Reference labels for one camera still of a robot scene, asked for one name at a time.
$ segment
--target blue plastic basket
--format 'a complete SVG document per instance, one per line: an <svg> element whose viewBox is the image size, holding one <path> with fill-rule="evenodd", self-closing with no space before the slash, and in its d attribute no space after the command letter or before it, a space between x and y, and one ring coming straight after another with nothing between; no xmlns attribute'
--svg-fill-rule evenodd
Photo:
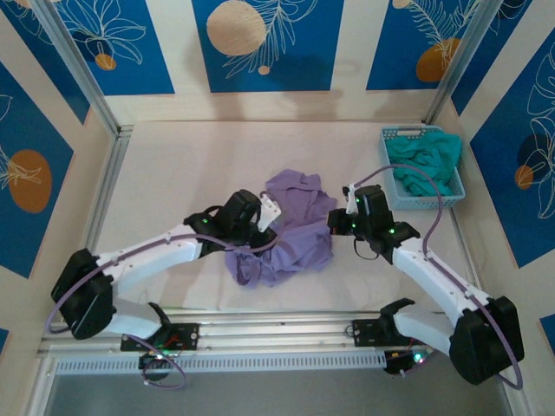
<svg viewBox="0 0 555 416"><path fill-rule="evenodd" d="M397 135L407 136L412 140L418 140L424 133L442 132L438 126L417 127L384 127L380 134L380 159L382 164L390 165L386 140L391 140ZM393 177L393 169L383 173L384 185L388 194L389 206L393 210L429 210L438 207L437 197L413 197L404 188L400 180ZM454 175L448 183L453 196L441 197L443 206L448 208L455 205L465 197L465 188L460 181L459 171L455 168Z"/></svg>

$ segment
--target teal cloth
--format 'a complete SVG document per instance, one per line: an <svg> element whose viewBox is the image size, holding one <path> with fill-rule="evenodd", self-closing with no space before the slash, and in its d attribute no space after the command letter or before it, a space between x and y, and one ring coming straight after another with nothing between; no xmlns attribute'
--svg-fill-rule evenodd
<svg viewBox="0 0 555 416"><path fill-rule="evenodd" d="M441 195L453 195L447 184L453 177L462 152L459 136L442 132L426 133L419 139L397 136L386 140L385 145L392 164L410 165L422 169L434 180ZM414 197L435 195L432 185L418 172L397 167L393 175Z"/></svg>

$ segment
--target white wall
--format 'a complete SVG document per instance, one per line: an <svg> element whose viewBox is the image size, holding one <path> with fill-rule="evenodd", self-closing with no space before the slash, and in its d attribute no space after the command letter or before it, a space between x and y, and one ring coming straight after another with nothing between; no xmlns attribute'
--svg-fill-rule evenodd
<svg viewBox="0 0 555 416"><path fill-rule="evenodd" d="M44 319L53 306L49 292L69 255L84 244L112 140L94 112L81 124L1 12L0 38L0 61L74 150L30 278L0 267L0 328L10 331L0 357L0 414L10 416L23 399Z"/></svg>
<svg viewBox="0 0 555 416"><path fill-rule="evenodd" d="M331 91L211 94L192 2L147 0L175 95L109 96L108 104L122 125L139 120L421 120L434 90L366 91L390 1L345 0Z"/></svg>
<svg viewBox="0 0 555 416"><path fill-rule="evenodd" d="M526 396L512 394L510 397L516 400L514 403L527 400L532 413L538 415L555 414L555 356L539 323L539 318L555 312L555 252L517 268L468 144L553 28L555 3L533 0L460 118L449 104L439 120L439 124L460 134L466 142L460 172L467 198L455 211L479 278L487 291L496 297L507 296L519 312L526 354L522 361ZM509 374L514 380L513 372Z"/></svg>

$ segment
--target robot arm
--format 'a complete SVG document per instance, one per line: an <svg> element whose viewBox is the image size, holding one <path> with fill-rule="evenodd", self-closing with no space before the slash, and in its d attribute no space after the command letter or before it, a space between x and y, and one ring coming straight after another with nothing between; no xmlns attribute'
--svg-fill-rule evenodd
<svg viewBox="0 0 555 416"><path fill-rule="evenodd" d="M511 362L477 301L498 323L516 359L524 358L519 318L512 302L505 297L492 299L431 250L426 252L417 230L394 221L379 185L357 190L345 187L343 193L349 198L348 208L330 213L332 234L352 235L369 243L372 251L414 279L445 312L433 314L409 299L401 299L381 310L379 325L372 329L376 337L419 340L448 355L465 380L479 384Z"/></svg>
<svg viewBox="0 0 555 416"><path fill-rule="evenodd" d="M193 214L170 231L125 250L94 257L87 249L77 251L68 261L52 290L58 302L91 270L101 269L60 308L73 336L90 338L102 330L135 335L142 339L164 339L171 326L155 303L139 304L120 295L135 284L175 264L191 262L225 247L199 236L214 237L228 244L252 249L276 238L268 228L281 211L267 196L235 192L224 206Z"/></svg>

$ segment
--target white work surface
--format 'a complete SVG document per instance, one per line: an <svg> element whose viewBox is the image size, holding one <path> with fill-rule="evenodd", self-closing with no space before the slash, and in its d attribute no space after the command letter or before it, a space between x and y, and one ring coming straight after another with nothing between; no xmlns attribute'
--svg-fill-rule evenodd
<svg viewBox="0 0 555 416"><path fill-rule="evenodd" d="M345 206L342 186L380 167L382 125L368 122L142 122L135 126L97 245L118 250L181 223L241 188L254 193L285 168L317 173L323 189ZM378 176L372 184L381 184ZM396 211L422 235L435 211ZM409 277L380 258L357 257L353 237L333 238L334 258L320 272L298 273L274 288L239 287L215 253L148 279L127 298L164 307L211 310L374 311L402 297L439 307ZM445 212L431 248L455 271L465 261ZM360 253L372 257L366 244Z"/></svg>

